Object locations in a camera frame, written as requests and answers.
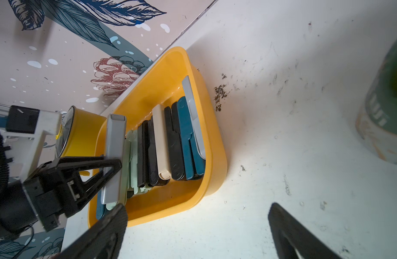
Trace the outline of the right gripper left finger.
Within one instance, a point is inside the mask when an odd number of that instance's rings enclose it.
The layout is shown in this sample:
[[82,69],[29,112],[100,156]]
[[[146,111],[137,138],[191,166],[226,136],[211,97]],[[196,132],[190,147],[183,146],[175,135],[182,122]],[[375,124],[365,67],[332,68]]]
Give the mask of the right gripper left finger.
[[127,213],[122,204],[115,206],[56,259],[117,259],[127,228]]

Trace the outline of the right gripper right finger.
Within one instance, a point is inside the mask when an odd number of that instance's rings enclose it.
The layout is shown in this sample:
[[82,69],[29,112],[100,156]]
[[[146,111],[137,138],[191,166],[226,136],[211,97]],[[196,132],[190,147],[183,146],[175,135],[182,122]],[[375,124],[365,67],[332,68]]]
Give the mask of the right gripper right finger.
[[273,203],[268,213],[273,241],[280,259],[338,259],[334,251],[308,231],[280,204]]

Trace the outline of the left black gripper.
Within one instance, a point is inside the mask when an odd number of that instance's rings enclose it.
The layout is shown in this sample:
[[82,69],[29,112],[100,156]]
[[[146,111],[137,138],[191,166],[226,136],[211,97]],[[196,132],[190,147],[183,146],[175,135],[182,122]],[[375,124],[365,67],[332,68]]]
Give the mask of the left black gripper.
[[81,211],[122,168],[120,159],[67,156],[40,165],[23,187],[46,232]]

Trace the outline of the mint green pliers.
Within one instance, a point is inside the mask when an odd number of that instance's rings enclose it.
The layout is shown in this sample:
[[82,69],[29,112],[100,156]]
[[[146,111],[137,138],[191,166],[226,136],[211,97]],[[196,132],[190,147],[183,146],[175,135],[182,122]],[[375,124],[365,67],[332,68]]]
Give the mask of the mint green pliers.
[[124,154],[122,159],[121,180],[120,180],[120,194],[119,203],[126,205],[128,199],[128,191],[133,192],[131,187],[131,144],[134,140],[134,133],[129,130],[124,139]]

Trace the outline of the black pliers pair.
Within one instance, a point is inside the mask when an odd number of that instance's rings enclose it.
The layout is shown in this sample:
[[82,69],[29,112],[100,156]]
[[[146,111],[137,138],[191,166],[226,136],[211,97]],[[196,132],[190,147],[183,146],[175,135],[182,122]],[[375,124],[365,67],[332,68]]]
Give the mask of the black pliers pair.
[[148,162],[148,121],[145,120],[138,127],[138,187],[150,187]]

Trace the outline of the beige pruning pliers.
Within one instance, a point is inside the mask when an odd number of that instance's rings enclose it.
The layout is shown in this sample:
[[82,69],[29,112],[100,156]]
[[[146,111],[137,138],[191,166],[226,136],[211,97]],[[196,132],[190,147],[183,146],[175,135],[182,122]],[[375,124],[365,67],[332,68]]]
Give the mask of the beige pruning pliers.
[[164,107],[161,104],[158,104],[153,108],[152,119],[154,124],[154,139],[158,163],[158,176],[162,180],[170,180],[172,177],[172,172],[169,162],[165,113]]

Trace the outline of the dark teal pliers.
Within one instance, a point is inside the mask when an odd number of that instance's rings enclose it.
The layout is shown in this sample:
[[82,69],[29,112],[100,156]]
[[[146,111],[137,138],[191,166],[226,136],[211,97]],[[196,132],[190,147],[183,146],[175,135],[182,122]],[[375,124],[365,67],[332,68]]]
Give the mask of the dark teal pliers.
[[101,202],[101,192],[97,194],[96,219],[100,220],[105,215],[105,205]]
[[180,125],[184,167],[187,180],[198,180],[205,174],[206,161],[201,158],[197,150],[196,138],[193,131],[191,115],[186,97],[177,102],[177,112]]

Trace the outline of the grey pruning pliers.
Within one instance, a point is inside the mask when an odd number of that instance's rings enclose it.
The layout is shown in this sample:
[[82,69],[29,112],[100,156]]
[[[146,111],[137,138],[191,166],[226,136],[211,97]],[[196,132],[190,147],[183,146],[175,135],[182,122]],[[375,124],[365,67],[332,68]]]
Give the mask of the grey pruning pliers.
[[183,86],[183,90],[184,90],[184,96],[186,97],[188,110],[190,113],[190,118],[191,118],[191,123],[193,126],[193,132],[194,132],[194,136],[195,136],[197,151],[198,151],[200,157],[202,159],[206,160],[206,151],[205,151],[203,135],[202,135],[201,126],[200,126],[200,120],[198,117],[197,107],[196,107],[196,103],[195,103],[195,99],[194,99],[194,95],[193,95],[193,91],[192,91],[191,81],[188,76],[186,76],[183,79],[182,86]]
[[101,203],[123,203],[127,192],[127,176],[124,173],[125,163],[125,134],[126,117],[118,114],[110,114],[107,119],[106,132],[106,159],[119,159],[122,168],[112,177],[101,190]]

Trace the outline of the dark teal pliers bottom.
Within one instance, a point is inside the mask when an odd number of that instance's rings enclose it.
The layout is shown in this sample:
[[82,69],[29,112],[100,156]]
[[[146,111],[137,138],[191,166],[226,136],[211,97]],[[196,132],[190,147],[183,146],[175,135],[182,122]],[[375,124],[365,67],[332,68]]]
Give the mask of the dark teal pliers bottom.
[[105,205],[101,202],[101,192],[97,194],[96,219],[100,220],[105,215]]

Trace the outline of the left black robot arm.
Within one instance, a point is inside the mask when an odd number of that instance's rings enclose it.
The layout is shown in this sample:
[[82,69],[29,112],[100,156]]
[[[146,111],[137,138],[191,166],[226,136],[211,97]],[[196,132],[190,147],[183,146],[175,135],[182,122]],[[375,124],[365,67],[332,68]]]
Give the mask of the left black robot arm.
[[25,181],[9,183],[9,159],[0,134],[0,238],[18,238],[40,221],[49,232],[81,211],[122,168],[120,159],[63,157],[40,165]]

